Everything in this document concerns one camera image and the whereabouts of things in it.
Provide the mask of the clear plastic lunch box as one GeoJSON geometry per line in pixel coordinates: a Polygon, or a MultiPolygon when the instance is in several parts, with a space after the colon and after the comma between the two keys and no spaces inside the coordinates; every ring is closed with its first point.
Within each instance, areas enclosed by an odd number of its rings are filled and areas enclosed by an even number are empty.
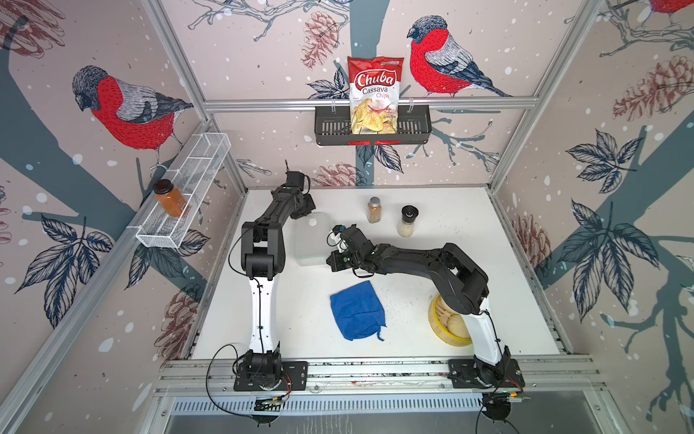
{"type": "Polygon", "coordinates": [[[295,220],[294,258],[302,267],[323,266],[326,264],[331,247],[327,237],[334,222],[327,213],[310,213],[295,220]]]}

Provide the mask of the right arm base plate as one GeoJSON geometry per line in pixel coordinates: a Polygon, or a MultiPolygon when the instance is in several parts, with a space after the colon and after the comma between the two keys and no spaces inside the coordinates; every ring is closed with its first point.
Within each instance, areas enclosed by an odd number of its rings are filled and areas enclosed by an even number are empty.
{"type": "Polygon", "coordinates": [[[525,381],[518,361],[509,359],[497,365],[488,365],[475,358],[448,361],[448,379],[455,389],[493,390],[499,388],[523,389],[525,381]]]}

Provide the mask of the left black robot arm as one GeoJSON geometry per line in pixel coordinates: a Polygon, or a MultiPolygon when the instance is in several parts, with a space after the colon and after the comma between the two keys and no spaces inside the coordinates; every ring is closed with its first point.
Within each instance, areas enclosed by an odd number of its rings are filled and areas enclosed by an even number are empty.
{"type": "Polygon", "coordinates": [[[237,372],[242,381],[268,389],[282,381],[280,343],[274,331],[277,276],[286,264],[283,227],[316,209],[311,181],[302,172],[287,170],[285,183],[271,191],[272,201],[256,220],[241,226],[240,273],[249,279],[252,329],[249,350],[237,372]]]}

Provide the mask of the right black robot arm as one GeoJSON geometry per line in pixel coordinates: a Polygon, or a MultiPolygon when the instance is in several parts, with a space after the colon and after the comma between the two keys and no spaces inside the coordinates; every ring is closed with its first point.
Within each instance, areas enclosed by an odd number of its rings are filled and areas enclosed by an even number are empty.
{"type": "Polygon", "coordinates": [[[507,379],[510,350],[498,335],[490,312],[488,276],[456,244],[439,249],[404,249],[374,244],[356,226],[337,225],[326,263],[333,272],[351,269],[369,275],[405,274],[431,280],[443,302],[462,316],[474,347],[474,374],[482,388],[500,387],[507,379]]]}

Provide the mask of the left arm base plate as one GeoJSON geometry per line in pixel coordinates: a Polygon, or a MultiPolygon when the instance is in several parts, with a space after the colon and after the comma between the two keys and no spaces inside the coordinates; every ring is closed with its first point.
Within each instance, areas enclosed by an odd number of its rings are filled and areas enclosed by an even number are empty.
{"type": "Polygon", "coordinates": [[[247,368],[238,368],[233,390],[235,392],[286,392],[286,379],[291,382],[293,391],[304,391],[307,387],[308,363],[306,361],[283,361],[278,381],[257,374],[247,368]]]}

